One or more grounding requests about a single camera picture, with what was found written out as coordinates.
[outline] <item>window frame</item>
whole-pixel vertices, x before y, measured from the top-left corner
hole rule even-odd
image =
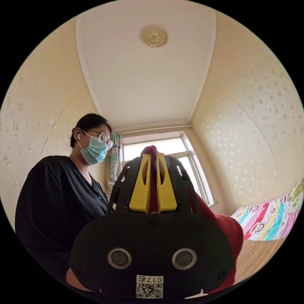
[[[192,153],[190,151],[190,149],[187,146],[187,143],[184,139],[183,134],[179,135],[179,136],[173,136],[173,137],[166,137],[166,138],[161,138],[161,139],[152,139],[152,140],[142,140],[142,141],[135,141],[132,143],[126,143],[121,145],[121,152],[120,152],[120,168],[119,173],[121,172],[122,168],[129,162],[129,161],[124,161],[124,146],[132,146],[132,145],[136,145],[136,144],[142,144],[142,143],[152,143],[152,142],[160,142],[160,141],[167,141],[170,139],[177,139],[180,138],[184,144],[185,150],[184,152],[178,152],[178,153],[172,153],[172,154],[166,154],[166,156],[172,156],[175,158],[182,158],[182,157],[188,157],[189,159],[189,163],[191,165],[194,177],[196,179],[196,182],[198,184],[199,187],[199,191],[201,194],[202,199],[204,200],[204,202],[208,205],[208,206],[212,206],[214,203],[209,202],[208,196],[207,196],[207,192],[205,189],[205,185],[203,183],[202,177],[199,173],[199,170],[197,168],[197,165],[194,161],[194,158],[192,156]]]

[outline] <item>patterned wallpaper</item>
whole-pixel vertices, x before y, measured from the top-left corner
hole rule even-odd
[[[192,125],[232,214],[280,197],[304,176],[304,115],[289,75],[259,38],[219,12],[216,35]]]
[[[0,193],[13,227],[29,170],[45,156],[69,155],[72,128],[83,115],[96,112],[78,59],[75,25],[75,19],[68,21],[30,54],[0,111]],[[91,170],[104,190],[105,166]]]

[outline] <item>face mask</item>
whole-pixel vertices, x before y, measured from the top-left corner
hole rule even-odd
[[[107,152],[108,152],[107,144],[100,143],[97,137],[90,136],[89,146],[84,149],[82,148],[79,142],[78,144],[81,147],[80,151],[83,158],[90,166],[102,162],[107,156]]]

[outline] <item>bed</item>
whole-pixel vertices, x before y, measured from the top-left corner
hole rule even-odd
[[[304,179],[283,197],[255,206],[239,208],[231,217],[243,228],[244,240],[274,241],[285,238],[304,200]]]

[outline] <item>ceiling light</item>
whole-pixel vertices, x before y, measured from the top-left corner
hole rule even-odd
[[[141,39],[149,47],[159,48],[168,42],[168,34],[161,28],[148,27],[142,30]]]

